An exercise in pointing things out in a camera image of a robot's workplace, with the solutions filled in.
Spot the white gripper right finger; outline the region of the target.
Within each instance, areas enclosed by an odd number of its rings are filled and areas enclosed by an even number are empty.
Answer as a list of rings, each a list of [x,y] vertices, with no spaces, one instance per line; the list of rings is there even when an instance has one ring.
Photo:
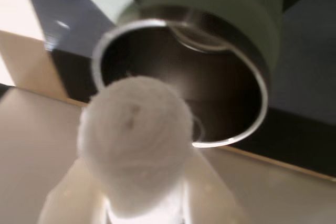
[[[185,166],[185,223],[245,223],[246,213],[208,160],[194,149]]]

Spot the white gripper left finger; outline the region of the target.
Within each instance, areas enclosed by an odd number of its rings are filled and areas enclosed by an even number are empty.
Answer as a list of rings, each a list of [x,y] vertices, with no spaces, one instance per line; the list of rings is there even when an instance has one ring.
[[[106,199],[78,158],[46,196],[38,223],[107,223]]]

